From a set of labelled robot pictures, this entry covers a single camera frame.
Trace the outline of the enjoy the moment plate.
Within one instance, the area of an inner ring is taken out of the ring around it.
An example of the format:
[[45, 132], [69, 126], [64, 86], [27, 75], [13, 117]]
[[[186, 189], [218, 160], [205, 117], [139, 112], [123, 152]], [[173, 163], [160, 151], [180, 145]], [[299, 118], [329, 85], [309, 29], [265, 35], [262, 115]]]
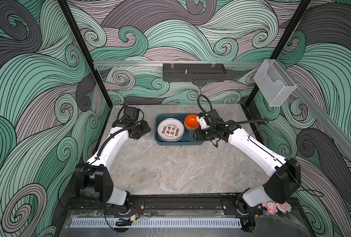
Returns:
[[184, 125], [176, 118], [164, 119], [157, 126], [157, 135], [164, 142], [177, 142], [183, 138], [184, 134]]

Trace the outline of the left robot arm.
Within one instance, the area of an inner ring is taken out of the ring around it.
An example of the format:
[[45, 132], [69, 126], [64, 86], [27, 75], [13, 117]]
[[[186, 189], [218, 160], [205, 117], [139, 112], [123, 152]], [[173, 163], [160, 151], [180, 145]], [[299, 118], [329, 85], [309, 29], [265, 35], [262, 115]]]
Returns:
[[149, 132], [151, 128], [145, 120], [115, 121], [99, 149], [84, 165], [76, 166], [73, 173], [76, 197], [130, 209], [131, 195], [128, 191], [115, 188], [110, 168], [127, 140], [138, 140]]

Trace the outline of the orange bowl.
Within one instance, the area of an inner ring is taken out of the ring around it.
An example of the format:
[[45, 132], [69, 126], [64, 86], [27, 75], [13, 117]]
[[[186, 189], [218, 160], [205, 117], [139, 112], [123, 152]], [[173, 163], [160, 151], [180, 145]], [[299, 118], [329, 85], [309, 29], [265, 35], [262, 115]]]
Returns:
[[200, 125], [197, 118], [198, 116], [194, 114], [187, 115], [184, 119], [184, 125], [190, 129], [197, 128]]

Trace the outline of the yellow bowl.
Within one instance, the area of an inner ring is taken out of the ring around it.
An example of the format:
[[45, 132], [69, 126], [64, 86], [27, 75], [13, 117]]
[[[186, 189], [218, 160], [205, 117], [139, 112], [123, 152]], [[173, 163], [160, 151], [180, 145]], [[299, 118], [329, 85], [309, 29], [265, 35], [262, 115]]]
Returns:
[[192, 127], [189, 127], [189, 126], [185, 126], [185, 128], [189, 131], [194, 131], [198, 128], [199, 126], [192, 126]]

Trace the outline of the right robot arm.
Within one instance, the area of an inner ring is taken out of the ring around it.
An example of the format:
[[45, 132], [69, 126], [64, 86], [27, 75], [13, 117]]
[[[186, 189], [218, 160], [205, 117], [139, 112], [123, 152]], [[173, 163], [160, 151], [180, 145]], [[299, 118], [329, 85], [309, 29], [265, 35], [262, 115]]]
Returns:
[[251, 138], [238, 126], [227, 124], [197, 128], [196, 140], [225, 141], [244, 152], [259, 165], [269, 179], [263, 185], [246, 190], [240, 198], [244, 207], [255, 207], [268, 201], [284, 203], [299, 188], [301, 183], [300, 164], [296, 159], [286, 159]]

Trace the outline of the clear plastic cup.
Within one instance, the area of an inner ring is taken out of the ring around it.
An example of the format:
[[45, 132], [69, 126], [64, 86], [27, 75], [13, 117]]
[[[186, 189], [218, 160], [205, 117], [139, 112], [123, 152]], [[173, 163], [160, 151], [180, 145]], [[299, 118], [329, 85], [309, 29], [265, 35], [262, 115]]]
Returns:
[[190, 130], [189, 131], [189, 141], [190, 142], [193, 142], [193, 143], [195, 143], [195, 142], [198, 142], [199, 140], [198, 140], [198, 134], [197, 134], [197, 131], [196, 130]]

